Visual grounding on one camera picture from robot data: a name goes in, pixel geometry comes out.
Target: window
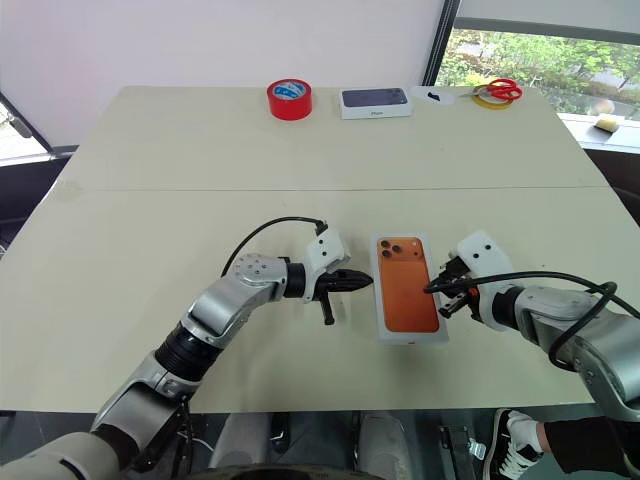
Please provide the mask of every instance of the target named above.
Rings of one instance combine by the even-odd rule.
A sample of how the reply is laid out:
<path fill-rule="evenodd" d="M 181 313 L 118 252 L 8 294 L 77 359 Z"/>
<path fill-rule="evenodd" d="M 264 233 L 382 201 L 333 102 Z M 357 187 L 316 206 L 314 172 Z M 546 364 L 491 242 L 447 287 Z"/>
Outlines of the window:
<path fill-rule="evenodd" d="M 0 103 L 0 164 L 7 159 L 47 154 L 47 150 L 31 136 L 31 132 L 20 127 L 6 107 Z"/>
<path fill-rule="evenodd" d="M 640 46 L 454 28 L 436 85 L 508 77 L 537 87 L 559 113 L 640 121 Z"/>

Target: window sill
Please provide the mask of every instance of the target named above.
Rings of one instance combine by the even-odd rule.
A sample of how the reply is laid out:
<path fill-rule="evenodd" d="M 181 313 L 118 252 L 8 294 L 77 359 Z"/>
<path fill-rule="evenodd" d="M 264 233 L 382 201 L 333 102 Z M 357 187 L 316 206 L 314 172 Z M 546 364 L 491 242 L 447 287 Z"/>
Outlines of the window sill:
<path fill-rule="evenodd" d="M 582 148 L 640 154 L 640 122 L 624 120 L 614 133 L 594 127 L 598 117 L 559 113 L 576 141 Z"/>
<path fill-rule="evenodd" d="M 23 157 L 6 158 L 0 160 L 0 168 L 9 167 L 11 165 L 23 165 L 25 163 L 38 163 L 48 162 L 51 160 L 51 155 L 48 153 L 39 153 L 37 155 L 25 155 Z"/>

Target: tape roll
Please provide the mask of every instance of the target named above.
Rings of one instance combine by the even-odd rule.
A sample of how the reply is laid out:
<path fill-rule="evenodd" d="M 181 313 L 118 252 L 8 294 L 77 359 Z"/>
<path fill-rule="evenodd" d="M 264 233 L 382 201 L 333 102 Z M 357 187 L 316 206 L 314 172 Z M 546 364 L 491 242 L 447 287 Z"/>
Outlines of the tape roll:
<path fill-rule="evenodd" d="M 311 113 L 311 86 L 295 78 L 285 78 L 267 87 L 269 108 L 281 120 L 300 120 Z"/>
<path fill-rule="evenodd" d="M 481 97 L 480 94 L 485 88 L 487 88 L 487 85 L 478 85 L 473 89 L 474 95 L 471 97 L 473 101 L 481 107 L 488 108 L 490 110 L 504 110 L 513 103 L 513 100 L 500 100 L 493 97 Z"/>

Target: white wall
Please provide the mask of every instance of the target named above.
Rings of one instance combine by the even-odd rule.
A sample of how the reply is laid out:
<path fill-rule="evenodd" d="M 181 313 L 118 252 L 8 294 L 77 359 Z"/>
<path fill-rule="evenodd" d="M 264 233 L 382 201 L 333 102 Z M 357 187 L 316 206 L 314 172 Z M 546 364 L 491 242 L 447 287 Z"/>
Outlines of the white wall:
<path fill-rule="evenodd" d="M 458 16 L 640 33 L 640 0 L 462 0 Z"/>
<path fill-rule="evenodd" d="M 124 85 L 422 80 L 442 0 L 3 0 L 0 90 L 54 146 Z"/>

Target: red tape roll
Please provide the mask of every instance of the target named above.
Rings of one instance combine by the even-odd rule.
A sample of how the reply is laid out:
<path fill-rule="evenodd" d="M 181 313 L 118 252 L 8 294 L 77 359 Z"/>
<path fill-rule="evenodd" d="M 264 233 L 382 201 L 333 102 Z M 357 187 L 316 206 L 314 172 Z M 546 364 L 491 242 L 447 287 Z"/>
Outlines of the red tape roll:
<path fill-rule="evenodd" d="M 281 120 L 300 120 L 311 113 L 311 85 L 285 78 L 267 87 L 269 108 Z"/>

